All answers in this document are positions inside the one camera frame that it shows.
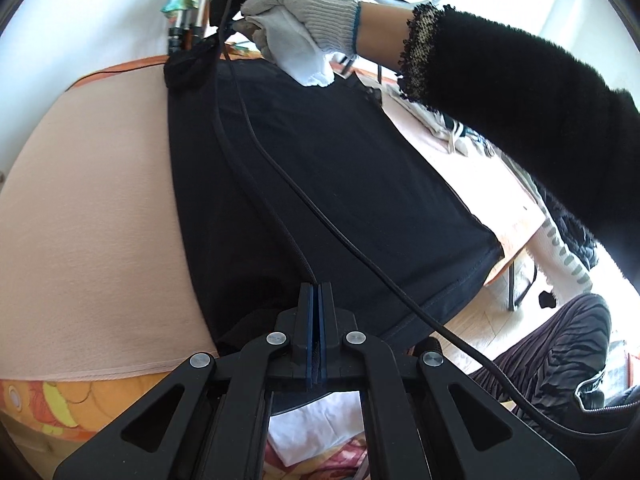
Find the white towel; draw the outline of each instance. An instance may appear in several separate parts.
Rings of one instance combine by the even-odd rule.
[[[254,41],[262,55],[301,85],[327,86],[334,82],[331,56],[320,50],[306,27],[285,7],[275,6],[245,19],[261,29],[254,34]]]
[[[285,466],[344,444],[364,431],[359,392],[335,392],[271,417],[267,438]]]

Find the striped pants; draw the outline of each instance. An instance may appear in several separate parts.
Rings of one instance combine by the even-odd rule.
[[[606,302],[596,294],[582,294],[494,362],[529,402],[560,422],[578,384],[604,368],[610,332]],[[511,400],[484,368],[470,377],[498,401]],[[545,438],[550,437],[520,408],[513,413]]]

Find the knit glove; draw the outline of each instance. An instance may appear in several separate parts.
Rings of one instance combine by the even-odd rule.
[[[244,17],[257,16],[275,6],[285,7],[302,23],[326,54],[341,52],[355,54],[355,38],[360,15],[358,0],[247,0],[240,10]],[[234,24],[236,31],[250,37],[260,50],[266,45],[264,34],[252,34],[252,27],[241,20]]]

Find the metal screw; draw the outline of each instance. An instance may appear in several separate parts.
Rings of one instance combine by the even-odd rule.
[[[361,345],[367,340],[367,336],[365,336],[362,332],[349,332],[347,334],[347,341],[352,345]]]
[[[267,336],[267,343],[270,345],[281,345],[287,340],[287,336],[282,332],[271,332]]]
[[[425,352],[422,355],[422,362],[427,366],[440,366],[444,362],[444,357],[437,352]]]
[[[189,364],[194,368],[204,368],[211,362],[211,357],[208,354],[199,353],[194,354],[189,359]]]

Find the black fuzzy sleeve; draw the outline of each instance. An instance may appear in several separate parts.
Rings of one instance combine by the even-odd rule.
[[[631,95],[549,41],[449,6],[418,6],[409,26],[406,97],[510,155],[640,290],[640,114]]]

